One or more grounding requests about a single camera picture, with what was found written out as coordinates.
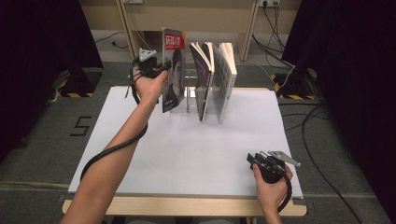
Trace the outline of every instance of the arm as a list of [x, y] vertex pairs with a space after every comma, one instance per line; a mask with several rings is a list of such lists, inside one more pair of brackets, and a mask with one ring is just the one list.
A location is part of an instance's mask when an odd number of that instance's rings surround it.
[[[285, 165], [286, 175], [289, 179], [292, 178], [293, 174], [288, 165]], [[286, 196], [288, 187], [286, 180], [281, 178], [275, 184], [268, 184], [262, 179], [262, 172], [256, 164], [253, 164], [253, 173], [256, 178], [257, 186], [257, 199], [259, 200], [262, 213], [264, 214], [266, 223], [268, 224], [280, 224], [280, 219], [277, 208], [282, 203]]]
[[[140, 104], [125, 121], [104, 150], [134, 138], [144, 129], [161, 96], [168, 73], [154, 79], [141, 77], [136, 82]], [[94, 163], [81, 180], [76, 195], [61, 223], [101, 223], [114, 194], [130, 165], [137, 142], [110, 153]]]

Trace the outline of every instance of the book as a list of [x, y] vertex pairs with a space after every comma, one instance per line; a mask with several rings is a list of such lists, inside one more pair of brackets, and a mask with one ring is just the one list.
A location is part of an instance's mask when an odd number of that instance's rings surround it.
[[168, 80], [163, 85], [163, 113], [177, 107], [185, 91], [185, 33], [163, 28], [163, 62], [171, 61]]
[[198, 90], [195, 88], [195, 96], [197, 106], [199, 106], [200, 118], [205, 117], [207, 101], [209, 94], [211, 94], [213, 95], [218, 121], [222, 123], [237, 75], [233, 57], [233, 44], [220, 43], [219, 48], [217, 48], [211, 42], [205, 42], [201, 47], [198, 43], [192, 43], [191, 50], [193, 50], [192, 58], [198, 74]]
[[206, 54], [208, 49], [202, 49], [199, 43], [190, 43], [192, 58], [197, 71], [197, 83], [195, 85], [195, 100], [197, 104], [200, 121], [205, 121], [207, 103], [209, 100], [210, 88], [212, 86], [213, 67]]

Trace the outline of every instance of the gray carpet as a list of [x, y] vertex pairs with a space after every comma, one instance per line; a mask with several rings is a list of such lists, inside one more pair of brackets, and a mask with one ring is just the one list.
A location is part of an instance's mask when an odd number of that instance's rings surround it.
[[[235, 87], [274, 89], [271, 79], [260, 67], [239, 64], [237, 68]], [[265, 68], [269, 74], [286, 72]], [[59, 98], [46, 108], [26, 136], [27, 147], [10, 151], [0, 165], [0, 223], [60, 221], [67, 185], [76, 171], [106, 95], [111, 86], [127, 85], [128, 69], [128, 63], [105, 63], [92, 98]], [[343, 195], [363, 223], [390, 223], [360, 168], [348, 157], [326, 107], [320, 107], [315, 112], [317, 116], [306, 122], [303, 135], [301, 124], [315, 106], [301, 103], [317, 104], [320, 101], [279, 99], [279, 103], [299, 104], [279, 107], [292, 157], [302, 164], [297, 172], [308, 208], [304, 217], [285, 217], [284, 223], [358, 223], [334, 189]], [[79, 123], [89, 126], [85, 135], [85, 129], [75, 127], [80, 117], [89, 117]], [[40, 184], [31, 186], [26, 182]]]

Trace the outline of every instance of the floor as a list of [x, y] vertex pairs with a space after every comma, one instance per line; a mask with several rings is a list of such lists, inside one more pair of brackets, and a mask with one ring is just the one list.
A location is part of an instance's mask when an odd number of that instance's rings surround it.
[[[92, 31], [97, 42], [104, 73], [91, 98], [60, 98], [51, 104], [28, 136], [28, 146], [16, 148], [0, 164], [0, 223], [57, 223], [68, 184], [74, 175], [92, 128], [80, 137], [76, 121], [93, 127], [111, 86], [124, 85], [132, 61], [125, 34], [120, 31]], [[233, 34], [188, 33], [188, 42], [228, 41]], [[267, 45], [271, 36], [256, 35]], [[281, 36], [286, 43], [287, 36]], [[271, 48], [280, 49], [274, 41]], [[238, 87], [266, 87], [272, 90], [270, 75], [288, 73], [283, 63], [267, 57], [252, 42], [246, 62], [238, 66]], [[309, 104], [321, 101], [279, 99], [285, 133], [295, 160], [302, 163], [297, 170], [308, 213], [304, 217], [284, 217], [284, 223], [390, 223], [380, 203], [358, 166], [348, 157], [347, 149], [337, 135], [336, 127], [322, 106], [314, 117], [304, 119], [314, 108]], [[110, 223], [113, 217], [106, 217]], [[257, 223], [264, 223], [259, 217]]]

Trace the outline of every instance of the hand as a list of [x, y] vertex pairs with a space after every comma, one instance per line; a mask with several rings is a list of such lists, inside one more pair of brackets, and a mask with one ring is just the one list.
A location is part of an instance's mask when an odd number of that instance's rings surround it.
[[[293, 173], [288, 165], [285, 165], [285, 170], [286, 175], [291, 179], [293, 177]], [[277, 214], [277, 208], [282, 203], [288, 192], [286, 180], [281, 178], [275, 184], [268, 184], [262, 179], [262, 172], [257, 164], [253, 164], [253, 173], [256, 178], [257, 199], [262, 207], [264, 216], [267, 217]]]
[[136, 82], [136, 91], [139, 94], [140, 102], [156, 103], [162, 94], [163, 83], [168, 79], [168, 72], [162, 71], [157, 77], [141, 77], [141, 75], [134, 76]]

